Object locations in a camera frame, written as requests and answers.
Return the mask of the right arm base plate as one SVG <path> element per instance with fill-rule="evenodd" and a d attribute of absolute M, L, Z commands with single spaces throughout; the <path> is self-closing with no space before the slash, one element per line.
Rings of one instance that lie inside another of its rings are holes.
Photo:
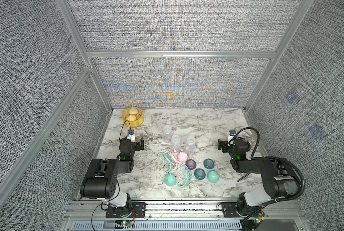
<path fill-rule="evenodd" d="M 239 212 L 236 202 L 219 203 L 217 209 L 223 213 L 225 218 L 246 218 L 253 216 L 263 209 L 263 207 L 249 207 Z"/>

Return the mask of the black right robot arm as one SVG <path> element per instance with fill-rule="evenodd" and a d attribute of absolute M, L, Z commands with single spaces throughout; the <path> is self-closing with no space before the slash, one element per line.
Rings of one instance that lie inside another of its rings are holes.
<path fill-rule="evenodd" d="M 238 173 L 259 174 L 262 184 L 243 192 L 236 202 L 236 211 L 241 217 L 249 217 L 264 207 L 299 198 L 305 191 L 305 179 L 299 168 L 285 158 L 247 158 L 251 147 L 244 138 L 229 141 L 218 140 L 218 150 L 228 153 L 232 168 Z"/>

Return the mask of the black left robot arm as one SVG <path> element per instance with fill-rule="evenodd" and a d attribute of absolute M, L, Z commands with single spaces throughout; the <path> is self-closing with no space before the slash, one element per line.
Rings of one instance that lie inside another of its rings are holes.
<path fill-rule="evenodd" d="M 118 175 L 131 173 L 134 155 L 144 150 L 145 142 L 124 137 L 119 141 L 120 153 L 115 159 L 92 159 L 80 186 L 82 198 L 104 199 L 108 218 L 134 215 L 131 196 L 121 190 Z"/>

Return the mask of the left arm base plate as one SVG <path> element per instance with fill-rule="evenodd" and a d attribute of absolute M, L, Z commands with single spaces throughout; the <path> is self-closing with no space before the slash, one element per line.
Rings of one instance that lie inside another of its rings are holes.
<path fill-rule="evenodd" d="M 146 203 L 131 202 L 124 207 L 110 206 L 106 211 L 106 218 L 144 218 L 146 212 Z"/>

